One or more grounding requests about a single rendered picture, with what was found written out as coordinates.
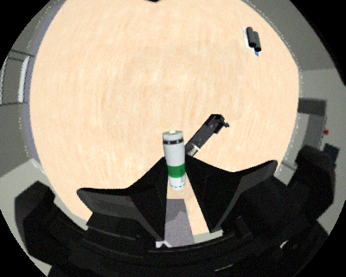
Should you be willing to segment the white battery with green band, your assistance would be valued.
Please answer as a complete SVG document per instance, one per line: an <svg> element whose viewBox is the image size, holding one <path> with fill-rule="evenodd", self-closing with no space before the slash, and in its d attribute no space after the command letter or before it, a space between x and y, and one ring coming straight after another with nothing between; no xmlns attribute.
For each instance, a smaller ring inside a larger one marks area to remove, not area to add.
<svg viewBox="0 0 346 277"><path fill-rule="evenodd" d="M170 188L183 190L186 186L186 165L184 165L183 131L170 128L163 132L163 151L169 167Z"/></svg>

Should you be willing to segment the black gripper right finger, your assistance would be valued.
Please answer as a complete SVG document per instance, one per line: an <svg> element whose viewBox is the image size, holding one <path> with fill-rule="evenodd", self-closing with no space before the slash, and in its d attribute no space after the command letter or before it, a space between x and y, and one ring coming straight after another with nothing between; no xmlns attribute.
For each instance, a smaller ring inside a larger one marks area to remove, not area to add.
<svg viewBox="0 0 346 277"><path fill-rule="evenodd" d="M210 234L222 229L222 222L239 200L242 191L262 183L271 174L274 176L278 163L278 160L271 159L250 169L248 167L241 171L228 172L184 153L187 178L197 203L200 204L198 207L207 222Z"/></svg>

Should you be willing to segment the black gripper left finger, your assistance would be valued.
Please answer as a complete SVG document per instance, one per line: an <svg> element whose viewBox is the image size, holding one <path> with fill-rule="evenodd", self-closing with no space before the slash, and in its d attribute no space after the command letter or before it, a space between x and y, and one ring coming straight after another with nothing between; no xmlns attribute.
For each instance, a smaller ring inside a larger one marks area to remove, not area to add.
<svg viewBox="0 0 346 277"><path fill-rule="evenodd" d="M165 157L127 188L78 188L76 194L91 212L141 222L157 241L165 240L169 167Z"/></svg>

